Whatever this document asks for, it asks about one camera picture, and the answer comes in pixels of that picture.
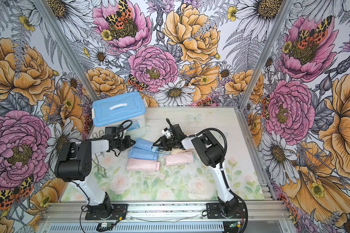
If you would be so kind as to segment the blue umbrella sleeve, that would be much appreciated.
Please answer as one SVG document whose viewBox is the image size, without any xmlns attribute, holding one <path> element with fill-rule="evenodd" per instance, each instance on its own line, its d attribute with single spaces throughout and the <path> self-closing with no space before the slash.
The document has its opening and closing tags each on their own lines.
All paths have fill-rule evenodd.
<svg viewBox="0 0 350 233">
<path fill-rule="evenodd" d="M 133 148 L 147 150 L 147 151 L 151 151 L 151 152 L 158 152 L 159 151 L 158 147 L 154 146 L 152 142 L 147 141 L 147 140 L 142 139 L 142 138 L 137 138 L 135 140 L 135 144 L 134 144 Z"/>
<path fill-rule="evenodd" d="M 143 150 L 139 148 L 132 148 L 128 153 L 128 158 L 157 161 L 159 154 L 156 152 Z"/>
</svg>

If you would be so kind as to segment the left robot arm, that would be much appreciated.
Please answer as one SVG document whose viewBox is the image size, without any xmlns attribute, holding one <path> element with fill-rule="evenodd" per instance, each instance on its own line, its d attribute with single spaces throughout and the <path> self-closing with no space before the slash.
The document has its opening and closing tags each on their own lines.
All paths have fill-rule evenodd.
<svg viewBox="0 0 350 233">
<path fill-rule="evenodd" d="M 65 143 L 59 152 L 54 173 L 57 178 L 73 184 L 86 198 L 86 219 L 109 219 L 113 206 L 109 195 L 103 191 L 91 175 L 92 155 L 112 150 L 124 151 L 135 145 L 130 136 L 117 138 L 103 136 L 80 143 Z"/>
</svg>

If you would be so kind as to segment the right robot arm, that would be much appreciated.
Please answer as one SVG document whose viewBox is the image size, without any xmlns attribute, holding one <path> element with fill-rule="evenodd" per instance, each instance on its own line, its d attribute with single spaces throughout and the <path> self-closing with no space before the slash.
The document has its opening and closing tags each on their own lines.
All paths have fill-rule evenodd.
<svg viewBox="0 0 350 233">
<path fill-rule="evenodd" d="M 227 138 L 222 131 L 206 128 L 199 133 L 186 135 L 178 124 L 170 124 L 169 128 L 162 130 L 162 137 L 153 146 L 161 151 L 195 150 L 201 162 L 209 167 L 213 175 L 222 216 L 231 217 L 234 214 L 241 201 L 232 191 L 225 172 Z"/>
</svg>

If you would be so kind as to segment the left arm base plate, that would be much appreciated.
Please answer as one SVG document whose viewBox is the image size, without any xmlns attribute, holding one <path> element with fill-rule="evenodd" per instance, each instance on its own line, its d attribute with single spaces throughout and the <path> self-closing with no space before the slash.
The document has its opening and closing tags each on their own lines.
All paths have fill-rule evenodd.
<svg viewBox="0 0 350 233">
<path fill-rule="evenodd" d="M 85 220 L 122 220 L 126 217 L 127 208 L 127 204 L 111 204 L 109 207 L 88 205 Z"/>
</svg>

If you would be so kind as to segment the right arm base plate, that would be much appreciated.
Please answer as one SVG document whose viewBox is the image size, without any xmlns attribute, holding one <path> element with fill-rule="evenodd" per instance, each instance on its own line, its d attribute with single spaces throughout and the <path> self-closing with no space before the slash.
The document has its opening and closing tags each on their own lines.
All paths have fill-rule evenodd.
<svg viewBox="0 0 350 233">
<path fill-rule="evenodd" d="M 206 211 L 202 213 L 208 219 L 243 219 L 246 217 L 247 207 L 240 203 L 237 207 L 225 207 L 221 203 L 206 203 Z"/>
</svg>

